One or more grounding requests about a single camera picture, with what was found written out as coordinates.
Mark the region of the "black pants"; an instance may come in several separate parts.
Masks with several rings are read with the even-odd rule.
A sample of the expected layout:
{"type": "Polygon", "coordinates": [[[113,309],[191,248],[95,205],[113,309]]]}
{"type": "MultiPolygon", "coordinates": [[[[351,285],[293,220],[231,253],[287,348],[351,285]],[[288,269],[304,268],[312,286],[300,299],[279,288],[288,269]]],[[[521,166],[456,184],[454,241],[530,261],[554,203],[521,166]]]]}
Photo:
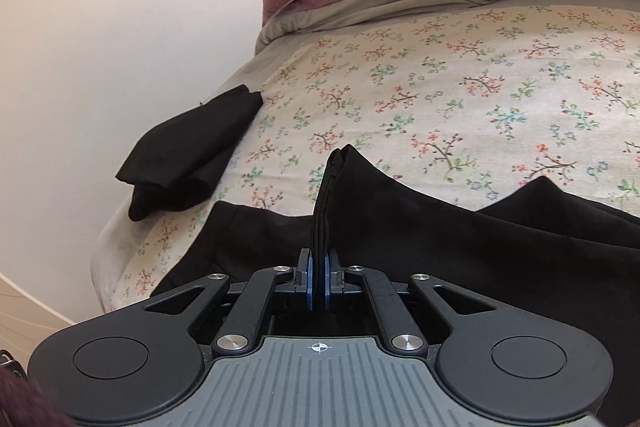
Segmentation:
{"type": "Polygon", "coordinates": [[[210,273],[244,282],[295,265],[303,249],[335,251],[403,282],[423,272],[583,329],[611,353],[602,421],[639,417],[639,220],[559,189],[547,178],[467,210],[411,190],[353,147],[334,150],[314,211],[288,217],[216,202],[164,293],[210,273]]]}

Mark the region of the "folded black garment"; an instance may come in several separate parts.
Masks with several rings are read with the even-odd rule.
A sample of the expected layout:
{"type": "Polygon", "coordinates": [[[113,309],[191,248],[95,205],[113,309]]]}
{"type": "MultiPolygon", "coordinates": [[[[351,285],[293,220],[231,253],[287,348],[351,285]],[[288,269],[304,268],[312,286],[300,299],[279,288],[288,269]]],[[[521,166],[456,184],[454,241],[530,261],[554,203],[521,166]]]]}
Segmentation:
{"type": "Polygon", "coordinates": [[[241,84],[146,132],[116,173],[134,187],[129,219],[187,210],[212,196],[261,107],[262,95],[241,84]]]}

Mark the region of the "dark fuzzy sleeve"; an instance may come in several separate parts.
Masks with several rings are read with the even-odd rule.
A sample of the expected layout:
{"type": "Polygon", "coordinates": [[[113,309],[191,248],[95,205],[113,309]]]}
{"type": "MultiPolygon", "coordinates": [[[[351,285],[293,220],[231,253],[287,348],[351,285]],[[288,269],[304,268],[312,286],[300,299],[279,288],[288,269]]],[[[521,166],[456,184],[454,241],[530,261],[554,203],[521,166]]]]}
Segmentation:
{"type": "Polygon", "coordinates": [[[47,401],[27,379],[20,362],[1,351],[1,425],[9,427],[74,427],[75,423],[47,401]]]}

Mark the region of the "floral bed sheet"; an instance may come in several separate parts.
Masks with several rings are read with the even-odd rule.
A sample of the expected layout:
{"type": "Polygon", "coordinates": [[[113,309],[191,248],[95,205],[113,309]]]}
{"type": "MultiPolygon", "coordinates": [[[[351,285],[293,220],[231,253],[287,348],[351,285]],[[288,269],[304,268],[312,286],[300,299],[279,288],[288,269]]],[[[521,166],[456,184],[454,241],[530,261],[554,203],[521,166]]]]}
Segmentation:
{"type": "Polygon", "coordinates": [[[264,104],[213,200],[311,212],[332,150],[480,209],[546,176],[639,210],[639,5],[518,0],[286,36],[233,77],[264,104]]]}

